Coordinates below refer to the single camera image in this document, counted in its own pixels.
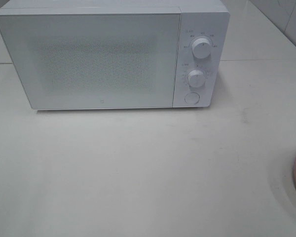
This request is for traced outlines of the round white door button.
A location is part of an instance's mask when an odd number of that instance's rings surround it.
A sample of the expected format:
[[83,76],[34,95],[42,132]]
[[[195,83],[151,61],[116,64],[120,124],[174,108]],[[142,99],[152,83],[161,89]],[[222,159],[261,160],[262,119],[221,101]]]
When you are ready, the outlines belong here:
[[198,93],[191,92],[185,96],[185,102],[187,104],[197,104],[199,102],[200,96]]

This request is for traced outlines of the white microwave door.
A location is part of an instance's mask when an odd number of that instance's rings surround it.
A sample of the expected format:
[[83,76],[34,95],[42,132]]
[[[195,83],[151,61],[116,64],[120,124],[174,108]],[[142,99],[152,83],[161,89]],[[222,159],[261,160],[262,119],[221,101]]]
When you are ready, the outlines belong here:
[[173,104],[179,14],[0,16],[35,110]]

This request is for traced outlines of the lower white timer knob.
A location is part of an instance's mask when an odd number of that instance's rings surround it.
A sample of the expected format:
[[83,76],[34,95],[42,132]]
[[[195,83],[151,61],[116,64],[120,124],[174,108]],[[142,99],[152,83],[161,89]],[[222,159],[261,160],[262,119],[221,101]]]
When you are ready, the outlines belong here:
[[187,81],[190,87],[202,87],[206,81],[205,74],[202,70],[192,70],[187,74]]

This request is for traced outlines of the upper white control knob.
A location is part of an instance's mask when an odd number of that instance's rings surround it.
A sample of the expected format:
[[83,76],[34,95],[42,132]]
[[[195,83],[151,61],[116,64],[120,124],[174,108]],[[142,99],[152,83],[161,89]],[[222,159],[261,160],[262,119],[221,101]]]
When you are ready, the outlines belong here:
[[191,47],[195,58],[204,59],[211,54],[213,43],[208,37],[201,36],[192,41]]

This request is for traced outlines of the white microwave oven body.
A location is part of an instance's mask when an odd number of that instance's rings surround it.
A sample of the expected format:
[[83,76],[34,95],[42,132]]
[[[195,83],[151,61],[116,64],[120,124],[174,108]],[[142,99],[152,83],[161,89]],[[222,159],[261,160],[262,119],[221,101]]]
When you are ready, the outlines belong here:
[[[209,106],[230,19],[227,8],[219,0],[11,0],[0,8],[0,16],[139,14],[180,15],[173,104],[169,108]],[[201,36],[208,37],[213,47],[208,57],[197,59],[191,44]],[[189,86],[187,74],[192,70],[204,72],[206,81],[202,87]],[[195,105],[185,102],[185,96],[191,92],[200,96]]]

